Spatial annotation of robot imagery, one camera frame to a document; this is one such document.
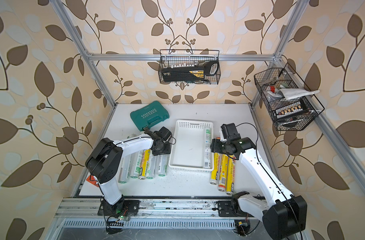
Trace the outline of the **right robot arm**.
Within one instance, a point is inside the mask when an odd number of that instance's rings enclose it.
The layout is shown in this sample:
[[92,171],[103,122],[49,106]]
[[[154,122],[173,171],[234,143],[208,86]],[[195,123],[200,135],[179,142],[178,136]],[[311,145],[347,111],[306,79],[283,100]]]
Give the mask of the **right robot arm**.
[[249,138],[224,141],[213,139],[211,152],[235,156],[261,189],[264,201],[243,191],[232,196],[233,214],[250,214],[261,221],[273,240],[282,240],[305,230],[307,203],[294,196],[266,165],[256,145]]

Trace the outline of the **clear green label wrap roll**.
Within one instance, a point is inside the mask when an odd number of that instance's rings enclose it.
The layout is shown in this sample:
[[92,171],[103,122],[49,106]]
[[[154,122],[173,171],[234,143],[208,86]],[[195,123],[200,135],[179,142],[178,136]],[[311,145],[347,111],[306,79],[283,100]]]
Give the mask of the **clear green label wrap roll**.
[[160,155],[157,169],[157,175],[160,177],[166,176],[166,170],[168,166],[169,155]]

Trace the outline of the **white green wrap roll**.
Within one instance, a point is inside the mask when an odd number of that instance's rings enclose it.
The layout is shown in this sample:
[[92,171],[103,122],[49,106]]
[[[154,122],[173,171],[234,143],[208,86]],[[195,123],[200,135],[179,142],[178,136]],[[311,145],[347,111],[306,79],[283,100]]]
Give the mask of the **white green wrap roll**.
[[211,169],[211,128],[208,126],[204,127],[204,146],[203,146],[203,162],[205,169]]

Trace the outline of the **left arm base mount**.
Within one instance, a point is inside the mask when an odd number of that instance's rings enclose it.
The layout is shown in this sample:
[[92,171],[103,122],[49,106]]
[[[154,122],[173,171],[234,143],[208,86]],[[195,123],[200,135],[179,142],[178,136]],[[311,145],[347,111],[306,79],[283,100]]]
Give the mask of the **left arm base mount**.
[[105,199],[101,199],[97,215],[103,217],[136,216],[139,204],[139,200],[119,200],[116,204],[110,205]]

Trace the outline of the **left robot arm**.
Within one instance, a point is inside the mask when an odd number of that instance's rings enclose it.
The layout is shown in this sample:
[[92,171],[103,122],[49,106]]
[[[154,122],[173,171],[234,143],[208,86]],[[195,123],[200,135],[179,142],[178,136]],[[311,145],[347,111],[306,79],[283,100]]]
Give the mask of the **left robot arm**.
[[171,138],[171,131],[162,127],[159,131],[145,130],[139,136],[120,141],[109,138],[100,140],[87,159],[86,168],[96,178],[105,202],[113,207],[123,201],[115,180],[123,158],[143,150],[151,150],[154,156],[169,155]]

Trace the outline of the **yellow wrap roll chef label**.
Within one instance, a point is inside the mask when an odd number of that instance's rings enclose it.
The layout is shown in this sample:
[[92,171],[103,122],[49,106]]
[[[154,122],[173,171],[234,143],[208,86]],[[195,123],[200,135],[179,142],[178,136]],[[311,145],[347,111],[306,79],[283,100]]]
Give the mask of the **yellow wrap roll chef label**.
[[219,165],[221,162],[221,156],[219,153],[213,153],[213,171],[211,172],[210,183],[212,185],[218,184]]

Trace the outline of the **white plastic perforated basket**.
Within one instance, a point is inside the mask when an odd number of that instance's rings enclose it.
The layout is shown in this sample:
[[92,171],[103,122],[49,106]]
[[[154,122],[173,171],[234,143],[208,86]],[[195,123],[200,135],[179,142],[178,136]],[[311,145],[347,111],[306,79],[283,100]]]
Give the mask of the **white plastic perforated basket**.
[[211,152],[211,169],[205,169],[203,162],[204,127],[211,128],[213,139],[213,123],[205,121],[178,120],[175,124],[173,137],[176,142],[172,145],[168,166],[184,171],[211,172],[213,171],[213,153]]

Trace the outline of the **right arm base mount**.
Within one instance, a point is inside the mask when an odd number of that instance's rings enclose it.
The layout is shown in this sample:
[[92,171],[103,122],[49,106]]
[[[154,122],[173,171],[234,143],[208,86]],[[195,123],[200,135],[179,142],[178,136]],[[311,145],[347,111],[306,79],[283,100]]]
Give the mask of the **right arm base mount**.
[[215,208],[218,211],[218,215],[222,218],[238,217],[238,215],[234,212],[231,201],[218,201],[215,204]]

